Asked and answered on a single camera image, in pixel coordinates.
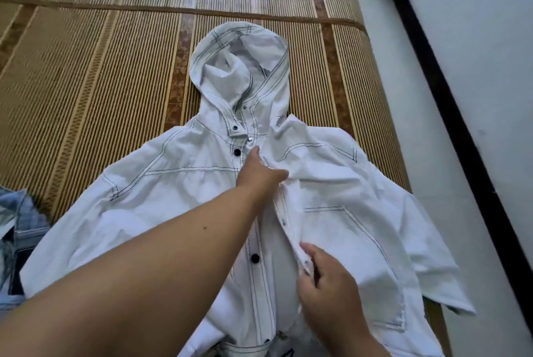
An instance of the chest pocket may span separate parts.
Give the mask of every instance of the chest pocket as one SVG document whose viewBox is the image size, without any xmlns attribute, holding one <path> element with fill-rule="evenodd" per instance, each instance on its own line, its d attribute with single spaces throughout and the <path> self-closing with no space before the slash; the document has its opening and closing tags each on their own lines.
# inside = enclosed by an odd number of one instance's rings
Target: chest pocket
<svg viewBox="0 0 533 357">
<path fill-rule="evenodd" d="M 403 330 L 405 307 L 398 284 L 382 246 L 344 207 L 304 209 L 304 242 L 334 256 L 357 281 L 366 319 L 377 326 Z"/>
</svg>

